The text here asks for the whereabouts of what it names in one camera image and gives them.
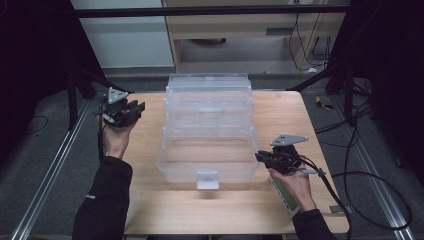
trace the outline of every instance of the clear plastic storage box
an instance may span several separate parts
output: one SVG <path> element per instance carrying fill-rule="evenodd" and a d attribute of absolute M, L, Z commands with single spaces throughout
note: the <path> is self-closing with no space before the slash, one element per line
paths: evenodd
<path fill-rule="evenodd" d="M 249 182 L 259 166 L 247 74 L 171 74 L 157 166 L 169 182 Z"/>

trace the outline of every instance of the wooden table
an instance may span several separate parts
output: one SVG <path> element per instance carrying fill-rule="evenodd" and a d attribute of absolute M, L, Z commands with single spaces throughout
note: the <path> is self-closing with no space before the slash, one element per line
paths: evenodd
<path fill-rule="evenodd" d="M 250 183 L 220 184 L 219 190 L 197 190 L 196 183 L 168 183 L 156 167 L 165 124 L 165 93 L 131 94 L 146 102 L 146 110 L 131 134 L 124 159 L 133 166 L 131 203 L 125 234 L 284 234 L 293 233 L 292 221 L 269 182 L 263 164 Z M 333 181 L 298 92 L 254 91 L 254 125 L 260 150 L 271 150 L 279 134 L 309 137 L 296 144 Z M 334 233 L 345 233 L 343 213 L 333 214 L 335 201 L 322 180 L 311 175 L 314 200 Z"/>

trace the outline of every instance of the gray carpet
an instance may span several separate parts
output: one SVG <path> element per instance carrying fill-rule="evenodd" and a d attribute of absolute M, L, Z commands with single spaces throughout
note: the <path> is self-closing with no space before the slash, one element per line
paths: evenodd
<path fill-rule="evenodd" d="M 256 74 L 250 75 L 253 89 L 286 89 L 295 86 L 306 79 L 308 75 Z M 111 79 L 121 87 L 140 91 L 164 91 L 167 84 L 166 77 Z M 320 95 L 329 104 L 335 105 L 335 100 L 342 100 L 341 96 L 327 98 L 322 89 L 322 82 L 305 90 L 302 94 L 308 113 L 315 129 L 341 121 L 337 110 L 328 110 L 316 106 L 315 96 Z M 101 93 L 106 89 L 95 85 Z M 355 98 L 357 105 L 364 99 Z M 68 127 L 68 108 L 66 92 L 60 92 L 48 97 L 38 104 L 36 115 L 44 116 L 48 123 L 43 127 L 45 118 L 36 117 L 28 127 L 28 132 L 37 131 L 23 136 L 21 143 L 13 151 L 10 164 L 3 170 L 0 178 L 0 236 L 10 235 L 29 206 L 38 186 L 40 185 L 50 163 L 65 137 Z M 91 101 L 89 112 L 98 107 L 96 101 Z M 349 142 L 347 128 L 342 126 L 329 132 L 318 134 L 321 148 L 327 160 L 331 174 L 341 173 L 344 166 L 344 155 Z M 381 177 L 390 181 L 400 191 L 413 211 L 413 222 L 410 229 L 415 239 L 424 239 L 424 211 L 421 204 L 424 202 L 424 190 L 414 174 L 404 168 L 398 168 L 395 157 L 387 144 L 384 135 L 379 129 L 378 122 L 370 115 L 359 120 L 358 132 L 360 141 L 366 147 L 367 153 L 377 167 Z M 97 157 L 97 121 L 89 114 L 82 123 L 81 131 L 70 149 L 60 174 L 42 208 L 37 221 L 31 231 L 32 235 L 70 235 L 73 219 L 77 207 L 88 191 L 91 180 L 98 167 Z M 362 171 L 357 154 L 352 150 L 349 155 L 349 171 Z M 344 203 L 347 204 L 344 194 L 343 179 L 334 179 L 337 191 Z M 349 176 L 348 189 L 351 199 L 358 209 L 373 220 L 388 225 L 380 204 L 371 187 L 369 178 Z M 397 205 L 404 213 L 403 203 L 396 199 Z M 357 213 L 351 214 L 353 239 L 398 239 L 393 231 L 376 227 Z"/>

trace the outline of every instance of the hand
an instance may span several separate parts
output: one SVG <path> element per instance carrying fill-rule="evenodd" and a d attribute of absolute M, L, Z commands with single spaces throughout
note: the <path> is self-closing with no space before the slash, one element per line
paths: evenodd
<path fill-rule="evenodd" d="M 305 169 L 305 165 L 299 166 L 300 169 Z M 282 175 L 278 171 L 269 168 L 268 172 L 271 176 L 279 179 L 287 191 L 296 198 L 303 212 L 316 209 L 314 200 L 312 199 L 311 185 L 309 182 L 309 175 L 301 171 L 293 172 L 290 175 Z"/>
<path fill-rule="evenodd" d="M 107 125 L 103 129 L 103 144 L 106 146 L 107 155 L 122 159 L 130 141 L 130 133 L 135 124 L 118 128 Z"/>

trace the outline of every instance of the black sleeve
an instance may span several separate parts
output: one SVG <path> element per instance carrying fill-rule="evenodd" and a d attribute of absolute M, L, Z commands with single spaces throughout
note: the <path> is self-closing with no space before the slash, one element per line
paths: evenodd
<path fill-rule="evenodd" d="M 129 207 L 132 167 L 105 157 L 93 185 L 79 207 L 72 239 L 122 239 Z"/>
<path fill-rule="evenodd" d="M 299 240 L 336 240 L 319 209 L 298 213 L 293 225 Z"/>

